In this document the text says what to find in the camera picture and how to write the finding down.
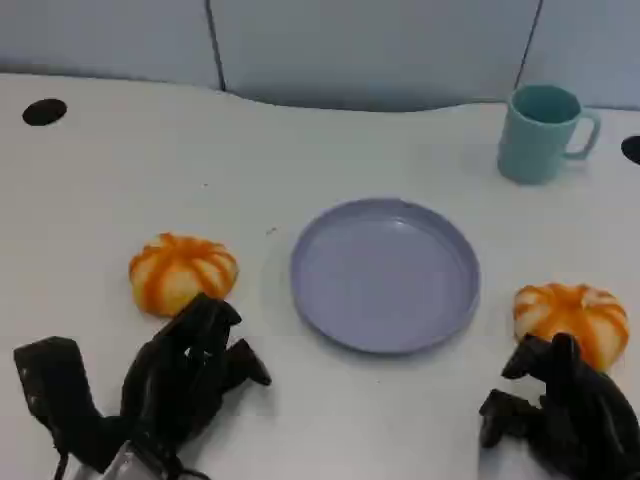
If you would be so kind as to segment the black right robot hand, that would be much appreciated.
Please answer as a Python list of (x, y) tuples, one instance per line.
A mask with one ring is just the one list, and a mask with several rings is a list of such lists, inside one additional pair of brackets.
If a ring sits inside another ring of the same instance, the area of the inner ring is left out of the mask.
[(541, 466), (567, 479), (637, 479), (639, 421), (619, 387), (582, 359), (575, 337), (527, 334), (502, 370), (545, 384), (539, 405), (498, 389), (481, 405), (479, 443), (524, 441)]

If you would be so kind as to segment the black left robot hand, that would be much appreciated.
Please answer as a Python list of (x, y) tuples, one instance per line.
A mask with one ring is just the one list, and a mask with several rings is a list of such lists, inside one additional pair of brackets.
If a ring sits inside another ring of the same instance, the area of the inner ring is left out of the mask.
[(231, 390), (247, 380), (269, 386), (249, 343), (228, 344), (240, 322), (226, 301), (196, 295), (139, 350), (122, 387), (121, 416), (177, 451), (208, 427)]

